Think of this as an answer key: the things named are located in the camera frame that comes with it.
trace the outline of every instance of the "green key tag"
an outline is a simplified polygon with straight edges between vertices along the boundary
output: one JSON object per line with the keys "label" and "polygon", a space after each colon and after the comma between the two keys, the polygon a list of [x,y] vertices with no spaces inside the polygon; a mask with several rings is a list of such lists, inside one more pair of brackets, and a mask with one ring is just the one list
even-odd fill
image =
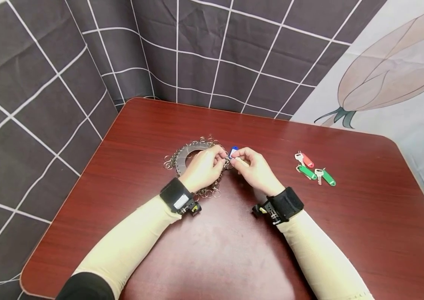
{"label": "green key tag", "polygon": [[337,183],[335,182],[335,180],[332,178],[331,174],[327,173],[327,171],[325,170],[325,168],[323,168],[322,170],[324,172],[324,174],[322,175],[322,178],[331,186],[335,186]]}
{"label": "green key tag", "polygon": [[317,179],[317,175],[315,173],[313,173],[311,170],[309,170],[309,168],[307,168],[304,165],[298,165],[295,168],[299,173],[303,173],[305,176],[307,176],[310,180],[316,180]]}

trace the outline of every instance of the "red-brown tabletop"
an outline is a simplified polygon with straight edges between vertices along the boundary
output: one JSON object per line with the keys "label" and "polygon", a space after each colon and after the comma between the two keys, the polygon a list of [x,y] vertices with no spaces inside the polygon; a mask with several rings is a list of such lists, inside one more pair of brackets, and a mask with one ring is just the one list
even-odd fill
{"label": "red-brown tabletop", "polygon": [[[424,195],[394,142],[143,98],[124,106],[26,263],[25,291],[55,297],[89,250],[175,176],[164,156],[201,136],[261,152],[376,299],[424,299]],[[337,186],[297,173],[299,150]],[[219,189],[162,234],[121,299],[313,299],[284,238],[250,213],[253,190],[234,170]]]}

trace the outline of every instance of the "checkered curtain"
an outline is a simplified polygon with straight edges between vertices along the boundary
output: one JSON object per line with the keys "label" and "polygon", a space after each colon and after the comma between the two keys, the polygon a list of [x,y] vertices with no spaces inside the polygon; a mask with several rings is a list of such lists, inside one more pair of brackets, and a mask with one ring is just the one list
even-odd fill
{"label": "checkered curtain", "polygon": [[385,1],[0,0],[0,299],[127,99],[289,120]]}

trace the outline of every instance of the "key tag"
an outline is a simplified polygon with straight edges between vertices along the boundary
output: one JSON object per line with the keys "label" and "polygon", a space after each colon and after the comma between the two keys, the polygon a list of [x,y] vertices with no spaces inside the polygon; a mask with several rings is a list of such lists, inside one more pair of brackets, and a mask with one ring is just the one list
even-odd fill
{"label": "key tag", "polygon": [[236,152],[238,149],[239,149],[239,148],[238,148],[237,146],[232,147],[232,149],[230,150],[230,154],[228,155],[228,157],[229,157],[230,159],[232,159],[232,154],[233,154],[234,152]]}
{"label": "key tag", "polygon": [[335,180],[332,178],[332,176],[327,173],[327,171],[325,170],[325,168],[322,169],[323,171],[323,179],[330,185],[330,186],[335,186],[337,185],[337,183],[335,182]]}
{"label": "key tag", "polygon": [[316,180],[317,179],[317,175],[315,173],[313,173],[311,170],[309,170],[309,168],[307,168],[304,165],[297,165],[297,167],[295,169],[297,170],[297,172],[303,173],[310,180]]}
{"label": "key tag", "polygon": [[312,162],[312,160],[307,155],[303,154],[302,152],[299,151],[299,153],[302,154],[304,158],[304,164],[309,168],[313,168],[314,163]]}

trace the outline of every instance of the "black wrist strap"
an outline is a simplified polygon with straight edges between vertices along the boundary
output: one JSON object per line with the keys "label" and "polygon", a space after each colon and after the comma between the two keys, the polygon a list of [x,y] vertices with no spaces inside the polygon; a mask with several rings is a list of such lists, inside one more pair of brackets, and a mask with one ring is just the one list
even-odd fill
{"label": "black wrist strap", "polygon": [[287,187],[277,196],[267,197],[267,200],[263,205],[255,205],[252,211],[257,216],[268,213],[274,225],[288,222],[292,216],[304,209],[304,204],[291,187]]}
{"label": "black wrist strap", "polygon": [[193,200],[193,194],[181,183],[178,178],[172,179],[161,191],[160,197],[173,213],[184,214],[189,211],[192,215],[198,214],[202,207]]}

